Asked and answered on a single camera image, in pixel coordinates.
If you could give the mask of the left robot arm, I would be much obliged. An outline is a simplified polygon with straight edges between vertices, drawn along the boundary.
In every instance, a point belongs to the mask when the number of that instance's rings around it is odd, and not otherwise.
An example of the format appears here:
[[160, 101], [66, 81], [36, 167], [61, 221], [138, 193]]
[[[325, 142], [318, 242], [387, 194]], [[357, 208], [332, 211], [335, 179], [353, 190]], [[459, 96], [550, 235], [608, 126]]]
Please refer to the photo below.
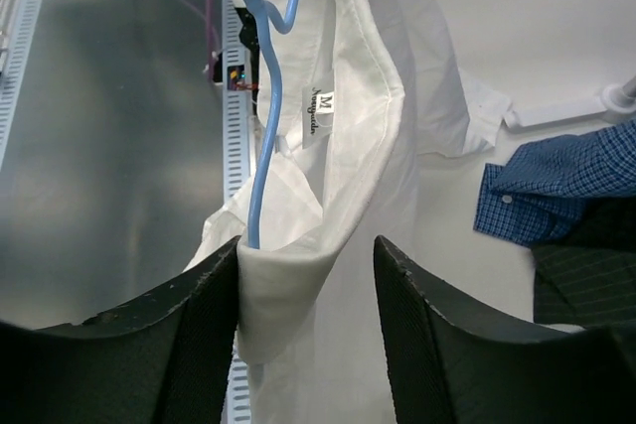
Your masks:
[[255, 19], [246, 8], [236, 8], [236, 12], [242, 23], [238, 37], [242, 45], [249, 51], [251, 80], [255, 89], [258, 89], [260, 49]]

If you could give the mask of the blue wire hanger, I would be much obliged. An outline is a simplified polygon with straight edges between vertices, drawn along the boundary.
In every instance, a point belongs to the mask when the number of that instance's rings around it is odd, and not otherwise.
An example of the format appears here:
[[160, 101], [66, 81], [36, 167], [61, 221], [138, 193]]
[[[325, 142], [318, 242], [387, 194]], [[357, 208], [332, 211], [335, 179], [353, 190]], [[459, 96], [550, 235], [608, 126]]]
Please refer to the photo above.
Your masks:
[[256, 24], [259, 49], [270, 75], [270, 107], [263, 135], [261, 152], [256, 165], [247, 216], [247, 245], [260, 248], [260, 217], [267, 174], [272, 157], [282, 107], [283, 80], [280, 64], [275, 53], [271, 30], [281, 35], [288, 34], [295, 22], [299, 0], [287, 0], [286, 10], [281, 13], [267, 0], [242, 0], [252, 14]]

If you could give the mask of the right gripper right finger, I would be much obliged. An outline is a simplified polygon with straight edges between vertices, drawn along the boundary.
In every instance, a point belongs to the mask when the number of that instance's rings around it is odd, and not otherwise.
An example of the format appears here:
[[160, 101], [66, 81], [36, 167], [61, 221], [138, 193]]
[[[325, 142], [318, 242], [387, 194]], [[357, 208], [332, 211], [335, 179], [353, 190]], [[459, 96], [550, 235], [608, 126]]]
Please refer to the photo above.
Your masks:
[[635, 329], [564, 332], [498, 311], [385, 237], [374, 274], [400, 423], [631, 423]]

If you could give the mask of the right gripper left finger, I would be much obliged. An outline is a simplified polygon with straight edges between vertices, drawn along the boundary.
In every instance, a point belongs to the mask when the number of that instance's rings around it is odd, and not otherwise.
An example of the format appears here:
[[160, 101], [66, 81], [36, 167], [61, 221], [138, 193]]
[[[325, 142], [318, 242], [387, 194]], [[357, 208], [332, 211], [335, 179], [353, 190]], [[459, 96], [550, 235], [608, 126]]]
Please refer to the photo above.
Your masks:
[[237, 240], [79, 325], [1, 325], [4, 423], [218, 423], [239, 314]]

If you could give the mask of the white shirt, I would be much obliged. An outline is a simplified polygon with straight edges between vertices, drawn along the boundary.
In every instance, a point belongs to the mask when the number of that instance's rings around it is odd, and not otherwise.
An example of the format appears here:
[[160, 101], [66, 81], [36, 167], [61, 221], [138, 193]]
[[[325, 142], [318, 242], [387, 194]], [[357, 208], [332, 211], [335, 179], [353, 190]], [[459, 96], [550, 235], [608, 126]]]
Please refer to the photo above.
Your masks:
[[238, 240], [253, 422], [392, 423], [375, 239], [413, 247], [417, 156], [491, 148], [510, 102], [461, 74], [436, 0], [299, 0], [292, 30], [270, 33], [283, 93], [260, 248], [254, 172], [205, 221], [193, 263]]

